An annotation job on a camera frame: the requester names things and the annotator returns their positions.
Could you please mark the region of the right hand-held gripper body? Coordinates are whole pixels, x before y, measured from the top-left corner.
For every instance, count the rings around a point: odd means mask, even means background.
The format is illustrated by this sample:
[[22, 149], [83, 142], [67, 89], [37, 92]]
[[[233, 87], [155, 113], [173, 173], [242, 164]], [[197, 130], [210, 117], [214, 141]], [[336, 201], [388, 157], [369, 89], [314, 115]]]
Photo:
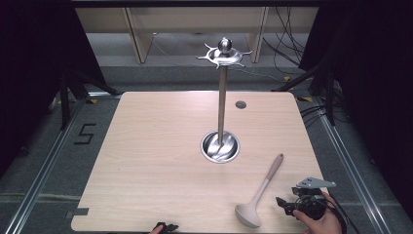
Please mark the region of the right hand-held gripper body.
[[314, 220], [321, 219], [327, 208], [327, 201], [321, 190], [335, 186], [334, 181], [308, 176], [292, 187], [292, 193], [297, 196], [293, 208]]

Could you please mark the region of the beige wooden shelf unit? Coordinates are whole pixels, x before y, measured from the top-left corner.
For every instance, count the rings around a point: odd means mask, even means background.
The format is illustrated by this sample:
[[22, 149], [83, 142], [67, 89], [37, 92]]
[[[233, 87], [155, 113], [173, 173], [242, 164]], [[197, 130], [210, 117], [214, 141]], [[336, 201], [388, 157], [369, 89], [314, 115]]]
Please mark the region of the beige wooden shelf unit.
[[127, 33], [135, 60], [144, 63], [155, 33], [242, 33], [257, 63], [266, 33], [286, 24], [294, 33], [311, 31], [317, 7], [77, 8], [87, 33]]

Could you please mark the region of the aluminium floor rail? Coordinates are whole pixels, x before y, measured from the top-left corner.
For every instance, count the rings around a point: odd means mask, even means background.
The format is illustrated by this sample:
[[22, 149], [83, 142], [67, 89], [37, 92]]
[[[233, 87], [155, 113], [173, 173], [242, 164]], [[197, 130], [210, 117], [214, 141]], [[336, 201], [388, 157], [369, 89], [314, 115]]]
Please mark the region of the aluminium floor rail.
[[377, 234], [392, 234], [392, 230], [385, 221], [385, 217], [379, 208], [372, 193], [369, 191], [366, 183], [361, 177], [351, 154], [349, 153], [344, 141], [340, 137], [335, 126], [330, 124], [327, 117], [321, 116], [321, 122], [336, 150], [338, 157], [355, 189], [355, 192], [366, 211], [367, 216], [372, 223]]
[[72, 129], [74, 121], [83, 106], [84, 102], [80, 100], [75, 101], [72, 105], [72, 109], [69, 111], [68, 123], [63, 127], [62, 130], [59, 131], [51, 150], [45, 158], [44, 163], [42, 164], [36, 177], [31, 183], [28, 191], [22, 197], [18, 209], [12, 216], [4, 234], [20, 234], [22, 228], [26, 224], [28, 217], [30, 216], [31, 211], [33, 210], [33, 207], [41, 190], [43, 189], [56, 163], [59, 153], [61, 152], [63, 146], [67, 141], [67, 137]]

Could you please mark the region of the person's right hand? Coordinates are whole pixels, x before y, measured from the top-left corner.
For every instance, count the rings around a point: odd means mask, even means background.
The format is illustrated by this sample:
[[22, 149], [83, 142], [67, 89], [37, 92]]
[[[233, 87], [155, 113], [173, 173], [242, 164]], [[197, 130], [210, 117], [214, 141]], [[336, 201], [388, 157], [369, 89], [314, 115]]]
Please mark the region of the person's right hand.
[[295, 210], [293, 215], [307, 226], [303, 234], [343, 234], [339, 219], [329, 209], [325, 210], [323, 217], [319, 220], [311, 219], [298, 210]]

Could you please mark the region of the beige silicone ladle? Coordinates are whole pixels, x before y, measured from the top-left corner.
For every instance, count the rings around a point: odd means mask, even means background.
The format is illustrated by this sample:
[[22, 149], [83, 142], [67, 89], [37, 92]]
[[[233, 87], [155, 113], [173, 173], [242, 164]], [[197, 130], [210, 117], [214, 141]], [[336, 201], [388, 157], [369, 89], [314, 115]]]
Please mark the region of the beige silicone ladle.
[[257, 205], [269, 182], [281, 166], [283, 158], [284, 156], [282, 154], [279, 154], [276, 157], [269, 172], [265, 176], [261, 186], [259, 187], [254, 197], [251, 199], [251, 201], [247, 204], [238, 204], [235, 207], [235, 215], [238, 221], [244, 226], [249, 228], [258, 228], [262, 225], [261, 219], [257, 213]]

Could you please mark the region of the black tape strip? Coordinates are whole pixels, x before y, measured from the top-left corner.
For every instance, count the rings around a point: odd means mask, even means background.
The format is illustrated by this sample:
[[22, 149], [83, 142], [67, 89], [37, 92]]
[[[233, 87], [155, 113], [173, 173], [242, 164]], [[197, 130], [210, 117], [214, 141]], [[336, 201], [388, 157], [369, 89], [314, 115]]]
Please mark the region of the black tape strip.
[[89, 209], [88, 209], [88, 208], [75, 209], [75, 210], [73, 210], [73, 211], [68, 211], [68, 212], [66, 213], [65, 218], [66, 218], [66, 219], [71, 219], [71, 218], [73, 218], [73, 217], [76, 216], [76, 215], [87, 215], [88, 212], [89, 212]]

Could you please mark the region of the black metal stand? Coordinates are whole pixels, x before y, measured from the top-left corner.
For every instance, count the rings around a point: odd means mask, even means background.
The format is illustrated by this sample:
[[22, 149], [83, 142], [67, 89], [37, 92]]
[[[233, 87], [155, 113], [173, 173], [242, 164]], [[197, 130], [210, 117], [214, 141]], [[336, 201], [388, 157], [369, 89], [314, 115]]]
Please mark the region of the black metal stand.
[[86, 99], [89, 96], [85, 84], [92, 84], [111, 96], [121, 95], [122, 92], [109, 87], [104, 81], [99, 81], [79, 70], [70, 68], [64, 71], [59, 79], [59, 94], [61, 101], [61, 129], [64, 130], [70, 121], [70, 107], [68, 92], [71, 92], [77, 100]]
[[275, 92], [286, 92], [305, 80], [313, 77], [309, 92], [312, 96], [319, 96], [322, 91], [325, 91], [326, 98], [326, 117], [329, 123], [334, 126], [335, 121], [333, 117], [333, 100], [334, 100], [334, 76], [333, 69], [327, 65], [316, 65], [310, 70], [304, 72], [291, 82], [287, 82], [280, 88], [276, 88]]

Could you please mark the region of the steel utensil hanging rack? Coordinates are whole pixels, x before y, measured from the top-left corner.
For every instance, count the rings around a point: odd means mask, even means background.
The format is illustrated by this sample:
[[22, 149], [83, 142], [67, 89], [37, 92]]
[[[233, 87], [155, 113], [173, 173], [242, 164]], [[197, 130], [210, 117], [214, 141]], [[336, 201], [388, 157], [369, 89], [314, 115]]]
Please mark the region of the steel utensil hanging rack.
[[234, 160], [240, 152], [240, 141], [227, 132], [225, 127], [228, 68], [233, 65], [244, 67], [245, 54], [233, 47], [233, 42], [223, 37], [216, 47], [206, 44], [208, 51], [200, 59], [206, 59], [216, 65], [219, 71], [217, 129], [207, 133], [201, 141], [201, 152], [212, 163], [225, 164]]

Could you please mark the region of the black curtain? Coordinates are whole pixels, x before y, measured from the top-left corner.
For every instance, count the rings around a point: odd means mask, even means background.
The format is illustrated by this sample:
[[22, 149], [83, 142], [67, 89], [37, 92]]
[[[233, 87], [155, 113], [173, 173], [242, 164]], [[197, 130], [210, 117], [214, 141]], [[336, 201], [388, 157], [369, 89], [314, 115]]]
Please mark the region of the black curtain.
[[346, 107], [413, 220], [413, 0], [321, 0], [300, 63], [330, 62]]
[[70, 0], [0, 0], [0, 177], [71, 70], [105, 82]]

